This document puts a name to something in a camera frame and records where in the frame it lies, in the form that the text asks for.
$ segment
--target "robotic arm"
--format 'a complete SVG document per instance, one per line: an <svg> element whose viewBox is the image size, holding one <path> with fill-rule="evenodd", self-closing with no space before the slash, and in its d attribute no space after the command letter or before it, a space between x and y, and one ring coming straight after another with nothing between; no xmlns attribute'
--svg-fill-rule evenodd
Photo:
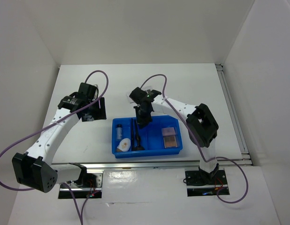
<svg viewBox="0 0 290 225"><path fill-rule="evenodd" d="M219 126L205 104L200 104L199 106L185 104L168 97L164 98L159 91L151 90L151 92L147 93L139 87L131 92L130 98L137 103L137 106L134 108L136 110L137 124L140 128L144 128L152 121L151 112L160 112L180 119L165 101L167 99L186 121L202 148L205 158L209 159L216 156L215 138ZM217 173L218 169L219 164L216 159L208 163L202 159L200 160L199 170L202 177L210 180Z"/></svg>
<svg viewBox="0 0 290 225"><path fill-rule="evenodd" d="M97 97L97 86L81 83L78 92L61 100L50 124L57 123L61 118L93 102ZM83 122L105 120L104 98L44 131L24 154L16 153L12 163L18 183L47 193L56 183L72 180L76 185L81 186L92 179L93 174L88 174L86 167L77 163L51 166L58 147L80 119Z"/></svg>

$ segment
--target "white wall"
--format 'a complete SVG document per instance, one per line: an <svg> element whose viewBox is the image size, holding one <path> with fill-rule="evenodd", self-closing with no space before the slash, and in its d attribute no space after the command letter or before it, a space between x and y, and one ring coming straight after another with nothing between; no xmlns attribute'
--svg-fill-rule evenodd
<svg viewBox="0 0 290 225"><path fill-rule="evenodd" d="M23 0L60 64L222 63L253 0Z"/></svg>
<svg viewBox="0 0 290 225"><path fill-rule="evenodd" d="M56 76L56 63L22 3L0 0L0 152L41 128ZM0 179L4 183L19 186L11 158L31 143L20 144L0 160ZM8 223L16 194L0 186L0 225Z"/></svg>
<svg viewBox="0 0 290 225"><path fill-rule="evenodd" d="M254 162L290 225L290 0L256 0L224 73Z"/></svg>

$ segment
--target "blue plastic container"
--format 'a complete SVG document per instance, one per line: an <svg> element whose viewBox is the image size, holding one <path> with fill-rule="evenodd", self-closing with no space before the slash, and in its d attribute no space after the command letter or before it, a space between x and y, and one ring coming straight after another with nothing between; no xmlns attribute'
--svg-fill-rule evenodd
<svg viewBox="0 0 290 225"><path fill-rule="evenodd" d="M143 156L162 156L162 155L175 155L183 149L181 132L178 125L178 120L171 116L152 116L153 121L150 122L143 129L138 128L141 137L141 145L145 150L132 151L131 147L127 152L116 152L116 148L121 140L117 140L116 127L118 124L122 125L122 139L130 139L130 124L131 118L118 118L113 119L112 127L112 153L116 158L130 158L130 157L143 157ZM176 132L176 148L164 148L164 140L162 135L162 128L174 127ZM133 123L134 130L134 146L137 145L135 138L136 129Z"/></svg>

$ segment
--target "black tool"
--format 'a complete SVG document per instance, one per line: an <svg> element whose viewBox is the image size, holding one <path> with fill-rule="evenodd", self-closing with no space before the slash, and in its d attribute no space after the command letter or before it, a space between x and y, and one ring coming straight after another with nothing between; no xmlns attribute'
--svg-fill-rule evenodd
<svg viewBox="0 0 290 225"><path fill-rule="evenodd" d="M134 140L134 125L133 125L134 120L131 118L130 121L130 142L131 142L131 150L135 150L135 140Z"/></svg>
<svg viewBox="0 0 290 225"><path fill-rule="evenodd" d="M141 146L141 137L139 135L139 132L137 130L137 121L135 120L135 129L136 129L136 141L137 141L137 146L134 147L135 151L140 151L140 150L145 150L143 146Z"/></svg>

